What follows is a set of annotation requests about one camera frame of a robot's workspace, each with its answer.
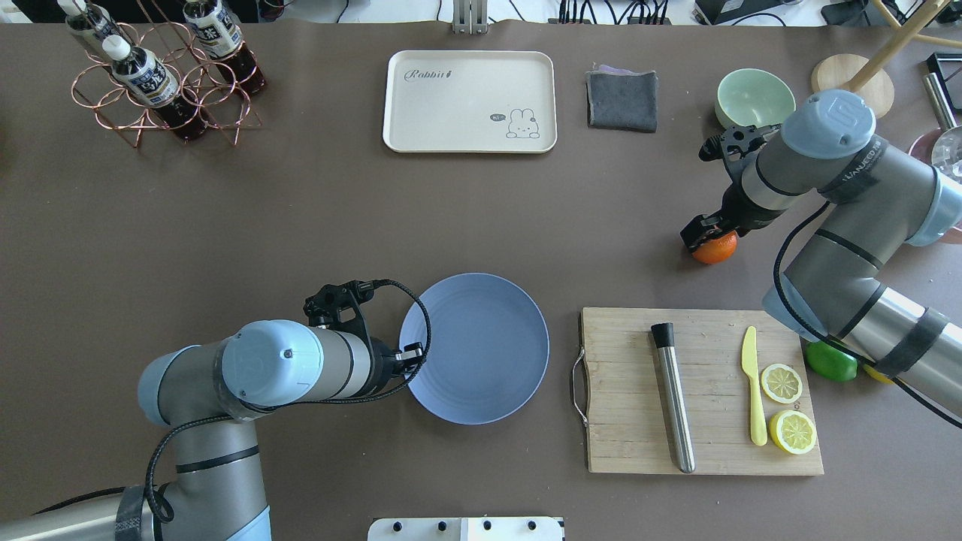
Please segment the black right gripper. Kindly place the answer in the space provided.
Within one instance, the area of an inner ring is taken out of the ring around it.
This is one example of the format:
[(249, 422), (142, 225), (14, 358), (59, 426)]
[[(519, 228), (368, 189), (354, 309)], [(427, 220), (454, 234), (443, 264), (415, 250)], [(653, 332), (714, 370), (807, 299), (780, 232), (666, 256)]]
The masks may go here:
[(770, 210), (759, 206), (739, 184), (731, 184), (722, 196), (721, 209), (712, 215), (695, 216), (681, 231), (680, 237), (688, 252), (694, 252), (711, 240), (735, 231), (739, 237), (749, 231), (767, 227), (785, 209)]

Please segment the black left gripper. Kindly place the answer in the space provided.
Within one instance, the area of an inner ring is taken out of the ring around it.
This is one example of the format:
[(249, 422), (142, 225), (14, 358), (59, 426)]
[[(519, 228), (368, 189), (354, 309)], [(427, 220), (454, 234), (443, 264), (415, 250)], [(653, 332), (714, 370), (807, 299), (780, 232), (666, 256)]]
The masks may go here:
[(409, 343), (402, 350), (397, 350), (372, 338), (371, 347), (372, 371), (368, 396), (380, 393), (392, 378), (402, 376), (405, 370), (415, 370), (424, 361), (424, 349), (420, 342)]

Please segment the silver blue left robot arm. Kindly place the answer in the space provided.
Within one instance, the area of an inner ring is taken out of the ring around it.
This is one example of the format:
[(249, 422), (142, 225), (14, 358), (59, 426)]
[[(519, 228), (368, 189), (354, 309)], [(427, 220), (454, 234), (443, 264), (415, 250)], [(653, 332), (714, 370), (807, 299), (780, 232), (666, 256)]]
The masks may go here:
[(296, 403), (364, 403), (428, 346), (399, 352), (343, 330), (248, 323), (153, 361), (138, 383), (147, 418), (168, 429), (141, 484), (63, 501), (3, 524), (4, 540), (268, 540), (271, 520), (254, 421)]

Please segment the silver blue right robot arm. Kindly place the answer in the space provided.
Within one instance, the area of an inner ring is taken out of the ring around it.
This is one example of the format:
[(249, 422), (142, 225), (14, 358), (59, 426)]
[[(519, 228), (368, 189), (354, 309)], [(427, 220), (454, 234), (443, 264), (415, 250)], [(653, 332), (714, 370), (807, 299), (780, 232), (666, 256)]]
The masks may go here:
[(774, 268), (766, 311), (811, 342), (856, 347), (877, 372), (960, 413), (960, 329), (879, 282), (903, 244), (926, 246), (960, 221), (960, 185), (876, 134), (848, 90), (809, 97), (779, 125), (735, 125), (702, 147), (731, 178), (721, 208), (681, 231), (688, 250), (745, 236), (815, 191), (832, 206), (786, 270)]

